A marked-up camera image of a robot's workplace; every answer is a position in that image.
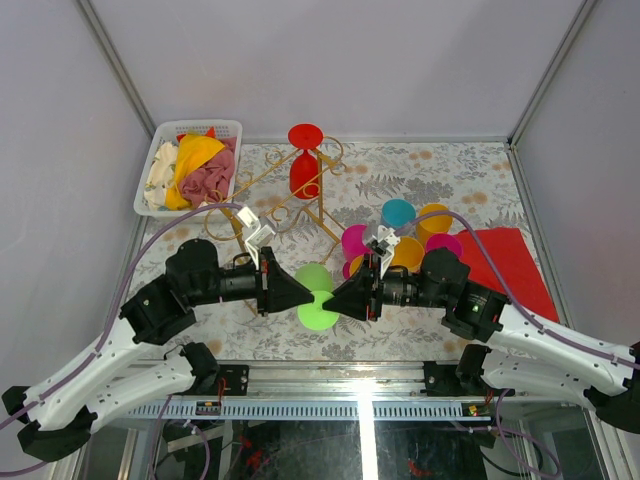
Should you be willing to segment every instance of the orange cup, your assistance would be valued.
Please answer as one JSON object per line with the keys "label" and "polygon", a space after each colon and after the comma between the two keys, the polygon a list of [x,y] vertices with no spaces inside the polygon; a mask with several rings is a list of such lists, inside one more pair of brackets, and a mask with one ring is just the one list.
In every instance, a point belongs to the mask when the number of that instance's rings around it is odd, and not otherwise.
{"label": "orange cup", "polygon": [[[440,203],[430,203],[425,206],[418,217],[431,212],[437,212],[438,210],[449,210],[445,205]],[[453,217],[449,215],[438,215],[436,217],[427,218],[416,225],[416,236],[422,244],[422,248],[427,245],[427,240],[436,233],[447,233],[453,223]]]}
{"label": "orange cup", "polygon": [[351,265],[349,265],[349,277],[353,276],[354,273],[358,271],[360,265],[362,265],[362,260],[364,259],[364,255],[358,255],[351,261]]}
{"label": "orange cup", "polygon": [[400,243],[396,245],[391,266],[407,267],[407,270],[416,273],[420,271],[422,257],[424,257],[424,247],[420,245],[418,240],[412,237],[400,237]]}

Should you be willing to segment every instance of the robotic arm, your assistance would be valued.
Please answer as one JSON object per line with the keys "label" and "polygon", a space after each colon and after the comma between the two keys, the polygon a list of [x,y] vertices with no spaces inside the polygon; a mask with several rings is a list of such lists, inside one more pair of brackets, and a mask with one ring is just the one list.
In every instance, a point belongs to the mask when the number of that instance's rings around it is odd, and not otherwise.
{"label": "robotic arm", "polygon": [[[606,343],[527,311],[534,325],[505,295],[469,281],[469,267],[446,249],[425,255],[419,273],[388,268],[393,237],[379,227],[369,243],[374,254],[365,256],[324,308],[363,321],[376,321],[382,305],[444,308],[445,327],[486,346],[468,345],[455,369],[427,362],[427,393],[483,395],[515,388],[576,403],[617,428],[640,433],[640,372],[633,366],[640,363],[640,345]],[[509,349],[535,359],[509,355]]]}
{"label": "robotic arm", "polygon": [[[36,402],[19,419],[26,426],[18,439],[25,453],[44,461],[66,457],[84,445],[92,433],[146,401],[183,392],[215,394],[219,366],[202,343],[190,343],[180,355],[156,369],[114,381],[114,377],[154,345],[164,345],[196,321],[198,305],[255,299],[259,313],[281,312],[310,303],[313,295],[278,265],[270,247],[263,246],[273,228],[250,210],[240,212],[253,231],[249,253],[220,268],[216,247],[190,240],[166,261],[166,273],[142,287],[121,309],[120,319],[104,347],[98,339],[50,378],[32,387],[11,387],[2,401],[9,414]],[[240,265],[245,257],[251,259]],[[64,379],[94,358],[70,381]],[[42,394],[58,382],[64,385],[46,399]]]}
{"label": "robotic arm", "polygon": [[[167,259],[166,273],[122,306],[103,348],[98,349],[96,340],[44,382],[11,387],[2,395],[11,415],[35,403],[19,417],[26,424],[18,434],[25,453],[59,460],[146,401],[176,392],[217,393],[220,368],[202,343],[185,345],[155,369],[114,380],[153,345],[166,344],[194,324],[193,307],[255,299],[258,311],[266,315],[313,302],[311,292],[282,270],[266,246],[275,235],[273,226],[248,208],[240,210],[238,218],[251,232],[245,241],[248,253],[236,256],[231,268],[220,268],[212,243],[185,242]],[[429,252],[418,273],[390,267],[398,242],[386,227],[372,232],[367,244],[374,254],[365,256],[324,308],[362,321],[376,321],[383,305],[443,308],[444,326],[486,345],[468,345],[457,367],[426,362],[427,393],[484,395],[488,389],[515,388],[595,409],[605,422],[640,433],[640,374],[634,368],[640,362],[640,345],[629,349],[608,344],[538,316],[532,322],[505,295],[469,281],[469,267],[446,249]],[[243,258],[251,261],[241,264]],[[536,358],[511,356],[510,348]],[[611,360],[594,351],[609,353]],[[52,395],[44,395],[59,382]]]}

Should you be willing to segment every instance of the red cloth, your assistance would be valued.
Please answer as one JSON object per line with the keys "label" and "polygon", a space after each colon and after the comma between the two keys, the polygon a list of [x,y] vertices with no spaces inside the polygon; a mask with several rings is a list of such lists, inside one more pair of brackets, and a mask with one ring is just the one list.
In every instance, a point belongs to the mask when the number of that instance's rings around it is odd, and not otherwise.
{"label": "red cloth", "polygon": [[[556,309],[520,230],[493,228],[476,232],[517,300],[538,315],[557,322]],[[460,261],[471,267],[469,279],[506,293],[469,232],[460,232],[455,237],[464,248]]]}

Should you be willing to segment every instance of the pink cloth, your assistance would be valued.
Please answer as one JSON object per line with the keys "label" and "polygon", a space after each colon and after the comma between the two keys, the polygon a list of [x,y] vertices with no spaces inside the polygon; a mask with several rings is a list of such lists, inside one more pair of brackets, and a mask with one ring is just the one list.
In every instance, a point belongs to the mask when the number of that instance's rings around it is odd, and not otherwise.
{"label": "pink cloth", "polygon": [[215,155],[202,167],[187,175],[178,185],[180,194],[195,208],[203,201],[221,201],[229,193],[229,184],[235,171],[234,149],[236,138],[219,138],[227,148]]}

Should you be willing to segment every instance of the magenta cup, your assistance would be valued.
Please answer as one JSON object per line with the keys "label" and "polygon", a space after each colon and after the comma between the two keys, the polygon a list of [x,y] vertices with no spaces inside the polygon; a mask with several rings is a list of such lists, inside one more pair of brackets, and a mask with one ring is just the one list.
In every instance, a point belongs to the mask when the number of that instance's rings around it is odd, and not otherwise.
{"label": "magenta cup", "polygon": [[342,267],[342,276],[345,280],[349,280],[349,277],[351,276],[349,274],[349,268],[351,268],[351,262],[345,262],[344,266]]}
{"label": "magenta cup", "polygon": [[435,233],[431,235],[429,240],[427,240],[425,250],[430,252],[431,250],[443,247],[455,253],[458,258],[462,256],[462,244],[456,237],[448,233]]}
{"label": "magenta cup", "polygon": [[366,225],[351,225],[342,234],[340,243],[342,244],[342,253],[344,253],[344,258],[347,262],[351,262],[354,258],[370,252],[362,243],[362,235],[366,229]]}

